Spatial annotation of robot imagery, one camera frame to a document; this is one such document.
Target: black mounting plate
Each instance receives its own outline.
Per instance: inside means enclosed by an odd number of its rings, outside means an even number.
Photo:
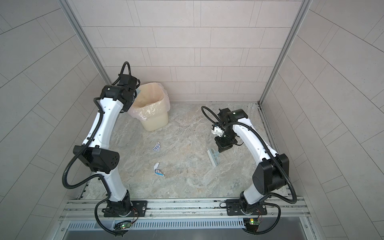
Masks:
[[[238,199],[227,199],[227,214],[228,216],[248,216],[248,215],[267,215],[266,208],[263,208],[263,205],[257,203],[256,209],[252,214],[245,214],[241,211],[240,202]]]
[[[136,208],[139,212],[139,217],[144,217],[145,212],[147,210],[147,201],[131,201],[132,207]],[[134,211],[131,211],[126,217],[133,217],[135,214]],[[108,213],[104,213],[104,217],[121,217],[118,214],[112,215]]]

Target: marble-patterned surface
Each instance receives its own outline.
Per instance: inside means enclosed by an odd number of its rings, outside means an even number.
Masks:
[[[215,113],[219,108],[243,109],[259,134],[268,141],[257,104],[210,103]],[[212,124],[202,114],[201,104],[171,104],[169,123],[147,132],[139,120],[120,114],[111,136],[110,150],[119,152],[119,173],[131,198],[238,197],[252,183],[255,161],[245,145],[220,153],[214,167],[207,150],[217,150]],[[152,148],[159,141],[161,149]],[[164,177],[155,175],[153,165],[159,162]],[[92,179],[83,199],[105,197],[103,185]]]

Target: trash can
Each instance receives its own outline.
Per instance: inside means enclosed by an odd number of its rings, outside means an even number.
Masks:
[[[148,83],[141,85],[138,90],[139,93],[128,114],[139,119],[147,131],[167,125],[170,104],[164,87],[160,83]]]

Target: floor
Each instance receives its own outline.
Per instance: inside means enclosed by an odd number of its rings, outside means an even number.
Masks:
[[[206,106],[216,113],[219,108],[243,109],[259,134],[268,140],[257,104]],[[153,132],[144,130],[139,120],[129,114],[119,115],[110,150],[120,154],[119,173],[131,198],[237,197],[250,186],[255,161],[245,145],[222,152],[219,165],[212,165],[207,150],[217,149],[215,136],[200,107],[201,104],[171,104],[168,125]],[[152,148],[157,141],[161,149],[155,152]],[[153,165],[157,162],[164,177],[154,174]],[[93,179],[83,199],[104,196],[101,182]]]

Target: tiled wall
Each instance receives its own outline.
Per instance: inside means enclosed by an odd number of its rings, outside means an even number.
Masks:
[[[262,105],[324,239],[384,237],[383,15],[314,0]]]
[[[301,1],[68,0],[111,79],[171,101],[258,101]]]
[[[1,239],[45,238],[78,196],[61,176],[103,86],[56,0],[0,1]],[[68,181],[89,174],[76,161]]]

